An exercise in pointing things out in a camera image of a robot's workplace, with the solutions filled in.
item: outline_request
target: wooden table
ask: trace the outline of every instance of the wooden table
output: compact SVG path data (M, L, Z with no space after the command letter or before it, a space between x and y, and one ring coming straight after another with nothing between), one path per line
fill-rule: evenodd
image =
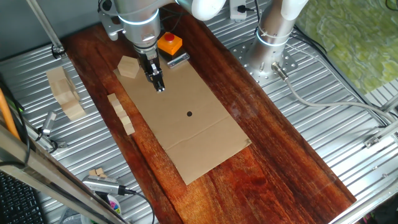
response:
M166 29L176 20L168 20ZM184 16L174 33L183 39L191 65L252 141L190 185L184 184L113 73L123 55L135 57L132 44L123 35L111 41L102 25L63 40L161 223L328 223L355 201L202 22ZM132 136L112 110L111 93L136 129Z

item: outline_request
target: hexagonal wooden block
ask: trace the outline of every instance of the hexagonal wooden block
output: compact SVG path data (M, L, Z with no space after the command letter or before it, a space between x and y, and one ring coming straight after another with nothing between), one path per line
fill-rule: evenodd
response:
M123 56L119 62L118 69L120 75L135 78L139 70L138 60L132 57Z

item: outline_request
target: power outlet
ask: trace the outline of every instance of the power outlet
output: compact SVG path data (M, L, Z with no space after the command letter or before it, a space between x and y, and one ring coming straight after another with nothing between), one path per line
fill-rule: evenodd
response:
M247 12L240 13L238 12L238 6L245 6L246 5L246 0L230 0L229 1L229 12L230 12L230 18L234 19L236 22L240 22L242 20L245 20L247 15Z

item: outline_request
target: orange block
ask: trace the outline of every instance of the orange block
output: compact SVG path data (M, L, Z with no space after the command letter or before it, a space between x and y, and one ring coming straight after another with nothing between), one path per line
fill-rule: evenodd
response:
M158 41L157 46L164 52L174 55L182 47L182 39L174 34L166 32Z

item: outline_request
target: wooden block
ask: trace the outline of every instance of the wooden block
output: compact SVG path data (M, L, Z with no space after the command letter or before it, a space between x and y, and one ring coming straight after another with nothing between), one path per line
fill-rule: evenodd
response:
M102 168L96 169L95 172L97 173L97 175L104 174L104 170Z
M54 98L59 104L65 104L72 100L79 100L77 93L70 88L66 78L50 83L51 91Z
M137 59L123 56L118 65L119 72L124 77L135 78L139 70Z
M78 100L72 100L68 103L62 104L61 108L71 121L86 115Z
M72 79L69 77L68 73L61 66L47 71L46 74L50 84L66 79L71 90L75 91L75 84L72 82Z
M124 111L124 109L122 107L122 104L120 104L118 98L116 97L116 95L114 93L108 95L108 100L109 100L109 102L111 102L111 104L113 106L113 109L116 112L116 114L118 112Z
M113 101L115 101L115 100L119 101L118 98L116 97L116 94L114 94L114 93L108 95L108 100L109 100L109 102L111 102L111 103L112 103Z
M124 127L124 130L126 131L127 135L130 135L130 134L136 132L136 130L134 130L134 127L132 126L132 123L125 124L123 127Z
M131 123L129 116L127 115L127 113L125 111L122 111L120 113L118 113L119 119L122 122L123 125L126 125L128 123Z
M59 80L63 80L63 79L67 78L67 74L65 73L62 66L57 67L55 69L51 69L49 71L46 71L46 75L49 80L49 83L54 83Z
M88 175L97 175L97 173L95 172L95 170L90 170L88 171Z

